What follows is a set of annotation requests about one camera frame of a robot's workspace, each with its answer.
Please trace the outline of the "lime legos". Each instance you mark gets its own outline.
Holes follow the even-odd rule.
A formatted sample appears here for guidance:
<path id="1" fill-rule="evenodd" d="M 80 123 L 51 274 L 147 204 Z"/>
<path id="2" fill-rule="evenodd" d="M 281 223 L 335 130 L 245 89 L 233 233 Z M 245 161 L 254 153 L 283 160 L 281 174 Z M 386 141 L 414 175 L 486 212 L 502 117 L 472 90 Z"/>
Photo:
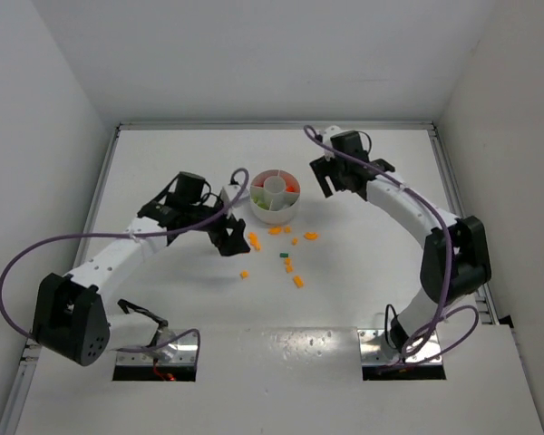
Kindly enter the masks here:
<path id="1" fill-rule="evenodd" d="M 262 198 L 253 197 L 253 202 L 259 208 L 269 210 L 269 205 Z"/>

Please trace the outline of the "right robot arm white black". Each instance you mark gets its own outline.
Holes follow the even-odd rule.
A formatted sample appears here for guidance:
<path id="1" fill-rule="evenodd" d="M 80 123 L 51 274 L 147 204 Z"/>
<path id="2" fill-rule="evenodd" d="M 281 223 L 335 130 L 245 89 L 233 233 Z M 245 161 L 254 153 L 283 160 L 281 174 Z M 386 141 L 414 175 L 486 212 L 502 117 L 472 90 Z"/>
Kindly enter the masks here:
<path id="1" fill-rule="evenodd" d="M 331 127 L 305 135 L 324 151 L 310 167 L 324 195 L 349 191 L 380 208 L 401 225 L 423 251 L 420 284 L 412 301 L 386 322 L 384 339 L 398 361 L 419 352 L 437 324 L 458 313 L 455 303 L 491 280 L 491 260 L 483 223 L 434 205 L 396 174 L 385 159 L 371 159 L 370 136 Z"/>

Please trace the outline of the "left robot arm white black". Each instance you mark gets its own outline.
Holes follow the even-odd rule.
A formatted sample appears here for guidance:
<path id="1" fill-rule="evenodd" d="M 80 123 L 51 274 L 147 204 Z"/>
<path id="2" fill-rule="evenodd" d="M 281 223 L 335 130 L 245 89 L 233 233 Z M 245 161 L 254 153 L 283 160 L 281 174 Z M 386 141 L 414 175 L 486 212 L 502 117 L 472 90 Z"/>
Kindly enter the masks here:
<path id="1" fill-rule="evenodd" d="M 246 254 L 246 223 L 232 208 L 248 183 L 232 182 L 215 194 L 201 176 L 180 172 L 144 204 L 128 227 L 110 234 L 110 244 L 65 275 L 49 274 L 38 288 L 31 337 L 42 347 L 81 366 L 107 351 L 165 358 L 183 338 L 166 319 L 125 299 L 120 312 L 109 304 L 121 284 L 146 261 L 190 231 L 208 235 L 221 256 Z"/>

